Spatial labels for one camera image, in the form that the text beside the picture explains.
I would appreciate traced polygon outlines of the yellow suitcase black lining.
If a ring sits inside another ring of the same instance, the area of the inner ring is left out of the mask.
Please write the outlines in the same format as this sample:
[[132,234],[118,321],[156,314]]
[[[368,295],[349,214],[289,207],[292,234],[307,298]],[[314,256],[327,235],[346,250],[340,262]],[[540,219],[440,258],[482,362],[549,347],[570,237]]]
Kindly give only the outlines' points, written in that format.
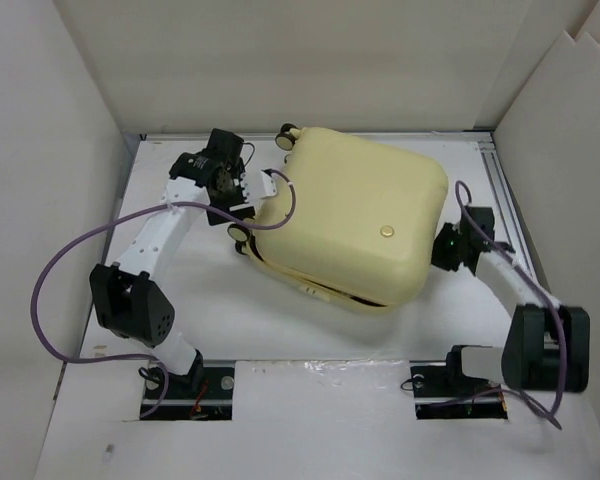
[[248,227],[228,228],[264,272],[343,308],[389,311],[430,269],[449,189],[435,159],[321,127],[285,124],[278,193]]

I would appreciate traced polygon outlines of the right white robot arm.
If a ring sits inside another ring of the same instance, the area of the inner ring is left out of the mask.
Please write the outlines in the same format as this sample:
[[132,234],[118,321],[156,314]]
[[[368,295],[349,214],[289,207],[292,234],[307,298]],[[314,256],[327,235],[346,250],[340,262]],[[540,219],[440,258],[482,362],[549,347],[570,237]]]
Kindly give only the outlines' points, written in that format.
[[461,218],[438,233],[432,265],[444,271],[467,268],[486,285],[510,315],[504,346],[456,345],[442,369],[442,381],[463,394],[478,379],[514,390],[582,393],[589,383],[590,317],[581,307],[556,299],[494,240],[495,218],[488,207],[463,205]]

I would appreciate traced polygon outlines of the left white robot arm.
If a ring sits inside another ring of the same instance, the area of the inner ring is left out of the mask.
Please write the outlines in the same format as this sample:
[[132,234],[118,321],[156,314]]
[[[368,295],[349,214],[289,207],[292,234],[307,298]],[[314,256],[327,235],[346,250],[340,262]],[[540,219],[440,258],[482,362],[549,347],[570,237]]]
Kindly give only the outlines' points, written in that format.
[[111,265],[96,265],[90,276],[100,327],[128,339],[162,362],[168,384],[181,396],[202,387],[203,357],[175,327],[175,309],[160,288],[169,264],[201,212],[177,207],[197,202],[228,213],[246,202],[241,180],[244,140],[214,129],[205,148],[183,153],[169,170],[160,205],[132,244]]

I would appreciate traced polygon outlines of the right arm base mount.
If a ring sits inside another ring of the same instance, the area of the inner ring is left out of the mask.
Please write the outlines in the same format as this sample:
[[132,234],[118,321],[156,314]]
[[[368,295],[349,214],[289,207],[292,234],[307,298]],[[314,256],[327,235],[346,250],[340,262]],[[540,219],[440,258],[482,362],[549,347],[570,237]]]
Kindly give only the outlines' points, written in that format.
[[410,362],[400,388],[413,395],[417,420],[508,419],[500,384],[462,371],[462,348],[453,346],[444,360]]

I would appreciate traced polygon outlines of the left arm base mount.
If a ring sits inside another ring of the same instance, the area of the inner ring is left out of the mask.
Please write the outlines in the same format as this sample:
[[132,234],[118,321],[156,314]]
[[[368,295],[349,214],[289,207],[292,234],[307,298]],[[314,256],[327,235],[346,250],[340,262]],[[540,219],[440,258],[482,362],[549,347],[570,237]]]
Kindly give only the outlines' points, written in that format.
[[144,421],[229,421],[233,414],[234,361],[206,362],[199,355],[187,376],[164,374],[155,365],[138,370],[144,380],[140,419]]

